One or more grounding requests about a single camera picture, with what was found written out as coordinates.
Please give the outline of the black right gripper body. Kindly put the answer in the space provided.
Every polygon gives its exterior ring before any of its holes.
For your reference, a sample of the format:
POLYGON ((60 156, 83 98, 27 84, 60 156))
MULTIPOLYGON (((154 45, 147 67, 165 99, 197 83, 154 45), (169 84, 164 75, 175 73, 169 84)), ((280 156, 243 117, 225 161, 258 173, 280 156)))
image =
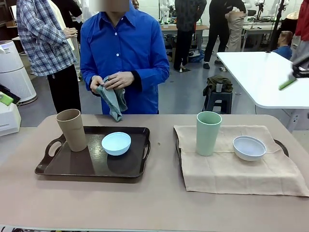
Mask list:
POLYGON ((303 56, 292 63, 292 75, 294 78, 308 78, 309 70, 302 67, 309 61, 309 56, 303 56))

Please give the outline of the person's right hand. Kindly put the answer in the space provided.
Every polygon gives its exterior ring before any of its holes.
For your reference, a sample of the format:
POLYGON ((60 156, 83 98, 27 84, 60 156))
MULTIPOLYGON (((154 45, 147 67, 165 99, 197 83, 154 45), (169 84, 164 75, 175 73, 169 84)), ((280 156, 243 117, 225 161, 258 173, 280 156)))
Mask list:
POLYGON ((98 88, 100 86, 103 86, 103 87, 107 87, 107 84, 104 82, 103 78, 101 76, 98 76, 98 75, 94 75, 92 78, 91 78, 91 83, 90 83, 90 89, 91 91, 96 94, 96 95, 99 95, 99 91, 98 91, 98 88))

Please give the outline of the person's left hand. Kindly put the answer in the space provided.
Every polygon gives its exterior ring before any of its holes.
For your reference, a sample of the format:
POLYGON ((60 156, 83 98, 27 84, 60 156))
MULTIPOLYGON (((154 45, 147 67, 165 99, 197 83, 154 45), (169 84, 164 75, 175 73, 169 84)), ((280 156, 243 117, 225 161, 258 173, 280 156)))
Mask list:
POLYGON ((107 90, 123 89, 131 85, 134 81, 132 72, 117 72, 108 77, 108 81, 104 83, 107 90))

